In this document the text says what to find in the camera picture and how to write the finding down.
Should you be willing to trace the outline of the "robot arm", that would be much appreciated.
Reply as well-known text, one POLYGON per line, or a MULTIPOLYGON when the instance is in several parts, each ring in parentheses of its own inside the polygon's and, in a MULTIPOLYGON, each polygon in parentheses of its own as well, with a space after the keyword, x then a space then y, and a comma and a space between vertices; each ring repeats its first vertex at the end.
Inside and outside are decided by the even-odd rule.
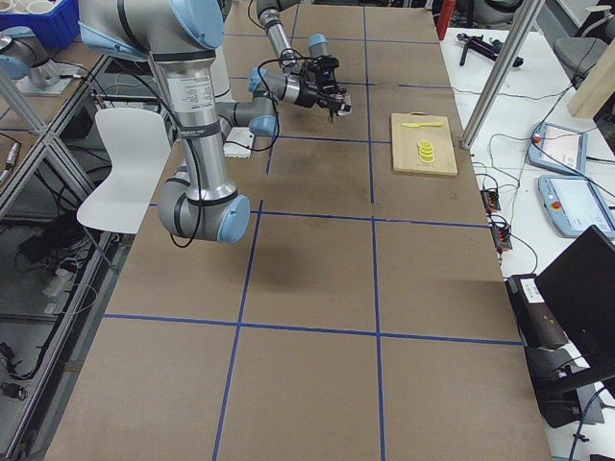
POLYGON ((259 1, 257 16, 280 71, 254 68, 247 103, 219 102, 210 69, 223 42, 223 15, 215 1, 82 1, 81 39, 115 58, 148 63, 171 116, 184 163, 163 185, 159 218, 173 237, 234 243, 247 230, 251 206, 227 173, 224 143, 234 127, 255 136, 280 132, 277 104, 319 106, 330 116, 351 112, 335 78, 339 61, 321 34, 308 40, 307 57, 295 54, 283 24, 290 1, 259 1))
POLYGON ((313 84, 325 95, 346 95, 347 89, 336 78, 339 60, 331 53, 324 35, 315 34, 308 38, 306 55, 293 46, 283 23, 283 12, 298 4, 299 1, 257 1, 257 22, 274 49, 281 71, 287 77, 313 84))

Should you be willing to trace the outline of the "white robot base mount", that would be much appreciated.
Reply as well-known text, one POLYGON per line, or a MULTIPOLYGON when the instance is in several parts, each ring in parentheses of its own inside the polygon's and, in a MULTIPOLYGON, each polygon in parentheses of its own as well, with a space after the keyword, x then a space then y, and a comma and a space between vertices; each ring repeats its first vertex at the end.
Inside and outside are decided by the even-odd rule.
POLYGON ((224 143, 225 157, 249 158, 252 154, 254 140, 254 135, 248 128, 231 128, 224 143))

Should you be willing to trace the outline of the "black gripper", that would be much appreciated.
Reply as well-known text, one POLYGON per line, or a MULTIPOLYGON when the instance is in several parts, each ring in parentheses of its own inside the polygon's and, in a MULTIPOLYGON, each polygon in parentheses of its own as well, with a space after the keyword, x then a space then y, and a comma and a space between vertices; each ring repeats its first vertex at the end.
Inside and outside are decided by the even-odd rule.
POLYGON ((342 93, 326 94, 324 88, 316 82, 300 79, 299 93, 295 99, 294 104, 303 108, 312 108, 317 105, 321 109, 326 109, 329 113, 329 118, 333 120, 336 115, 333 113, 334 102, 337 98, 346 97, 347 95, 342 93))
POLYGON ((320 56, 309 62, 309 71, 314 74, 316 85, 320 91, 338 91, 339 85, 335 77, 335 69, 339 61, 334 56, 320 56))

